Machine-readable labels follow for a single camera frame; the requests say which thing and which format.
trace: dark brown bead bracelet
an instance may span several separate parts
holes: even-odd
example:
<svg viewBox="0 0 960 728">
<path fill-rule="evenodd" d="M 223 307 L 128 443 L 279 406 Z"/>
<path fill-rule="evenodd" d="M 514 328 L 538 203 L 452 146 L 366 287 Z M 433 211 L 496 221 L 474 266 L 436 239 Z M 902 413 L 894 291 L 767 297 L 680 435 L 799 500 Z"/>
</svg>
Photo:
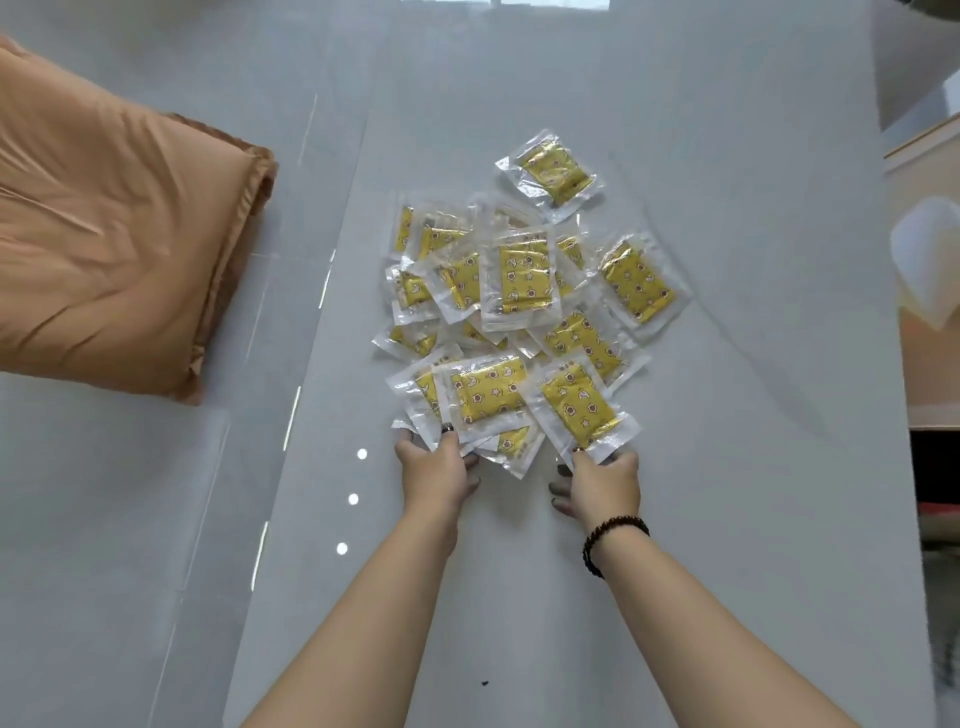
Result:
<svg viewBox="0 0 960 728">
<path fill-rule="evenodd" d="M 612 531 L 620 525 L 635 525 L 641 531 L 643 531 L 647 536 L 650 535 L 650 529 L 647 528 L 647 524 L 643 522 L 643 519 L 639 516 L 616 516 L 614 518 L 608 519 L 598 525 L 593 531 L 587 536 L 587 540 L 584 542 L 584 566 L 587 567 L 589 571 L 594 576 L 599 576 L 603 578 L 603 574 L 599 569 L 596 568 L 596 565 L 590 559 L 590 552 L 593 551 L 593 547 L 596 546 L 596 543 L 603 538 L 604 534 L 608 531 Z"/>
</svg>

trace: marble tabletop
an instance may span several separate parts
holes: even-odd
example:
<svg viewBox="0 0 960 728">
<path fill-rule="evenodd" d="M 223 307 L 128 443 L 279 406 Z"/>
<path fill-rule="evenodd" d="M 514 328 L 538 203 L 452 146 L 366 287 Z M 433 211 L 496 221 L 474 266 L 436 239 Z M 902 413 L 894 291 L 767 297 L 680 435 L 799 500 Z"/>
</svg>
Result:
<svg viewBox="0 0 960 728">
<path fill-rule="evenodd" d="M 391 191 L 493 189 L 493 163 L 543 127 L 606 178 L 588 224 L 628 230 L 645 202 L 694 291 L 616 395 L 644 428 L 655 537 L 858 721 L 933 725 L 865 17 L 832 0 L 504 0 L 402 2 L 377 20 L 389 28 L 370 52 L 364 140 L 228 728 L 400 511 L 383 383 L 396 365 L 370 343 L 387 320 Z M 672 724 L 579 561 L 581 534 L 550 508 L 553 466 L 547 444 L 522 481 L 484 467 L 410 725 Z"/>
</svg>

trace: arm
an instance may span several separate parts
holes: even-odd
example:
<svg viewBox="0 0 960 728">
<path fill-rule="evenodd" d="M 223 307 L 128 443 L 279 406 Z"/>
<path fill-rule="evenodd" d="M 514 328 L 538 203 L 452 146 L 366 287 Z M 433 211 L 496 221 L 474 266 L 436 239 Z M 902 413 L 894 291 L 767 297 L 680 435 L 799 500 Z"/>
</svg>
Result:
<svg viewBox="0 0 960 728">
<path fill-rule="evenodd" d="M 479 480 L 453 432 L 436 452 L 396 444 L 403 516 L 244 728 L 400 728 L 464 500 Z"/>
<path fill-rule="evenodd" d="M 553 502 L 587 533 L 637 513 L 634 453 L 601 466 L 575 452 L 574 465 Z M 681 728 L 856 725 L 639 529 L 608 532 L 591 557 Z"/>
</svg>

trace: orange fabric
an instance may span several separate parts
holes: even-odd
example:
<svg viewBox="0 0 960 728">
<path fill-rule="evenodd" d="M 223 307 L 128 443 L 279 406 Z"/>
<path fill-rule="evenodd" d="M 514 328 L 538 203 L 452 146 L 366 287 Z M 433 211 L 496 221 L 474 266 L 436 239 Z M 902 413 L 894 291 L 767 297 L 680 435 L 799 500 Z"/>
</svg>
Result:
<svg viewBox="0 0 960 728">
<path fill-rule="evenodd" d="M 273 154 L 0 36 L 0 370 L 196 403 Z"/>
</svg>

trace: brown pillow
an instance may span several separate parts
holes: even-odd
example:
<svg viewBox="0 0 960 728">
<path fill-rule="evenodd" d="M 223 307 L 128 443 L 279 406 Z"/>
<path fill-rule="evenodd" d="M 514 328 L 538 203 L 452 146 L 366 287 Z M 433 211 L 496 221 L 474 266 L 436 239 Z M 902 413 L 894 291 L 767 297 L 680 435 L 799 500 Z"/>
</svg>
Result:
<svg viewBox="0 0 960 728">
<path fill-rule="evenodd" d="M 3 36 L 0 99 L 0 370 L 198 402 L 273 154 Z"/>
</svg>

